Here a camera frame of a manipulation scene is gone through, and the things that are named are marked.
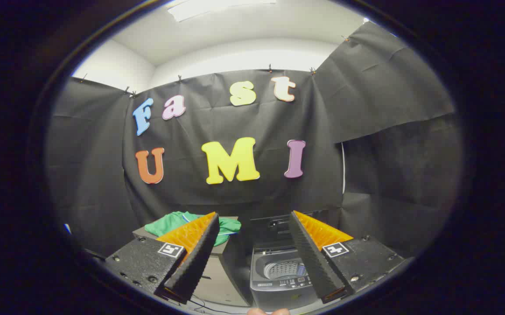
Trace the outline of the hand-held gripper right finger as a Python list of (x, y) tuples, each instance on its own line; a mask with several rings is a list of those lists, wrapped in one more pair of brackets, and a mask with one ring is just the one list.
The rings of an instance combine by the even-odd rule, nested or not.
[(405, 264), (405, 258), (370, 235), (354, 238), (298, 211), (289, 232), (323, 303), (368, 289)]

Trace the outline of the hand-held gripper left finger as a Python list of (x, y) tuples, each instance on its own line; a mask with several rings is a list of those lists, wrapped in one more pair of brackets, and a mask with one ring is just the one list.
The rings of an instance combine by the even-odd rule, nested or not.
[(105, 259), (105, 267), (142, 291), (186, 304), (206, 267), (219, 233), (209, 213), (158, 238), (139, 236)]

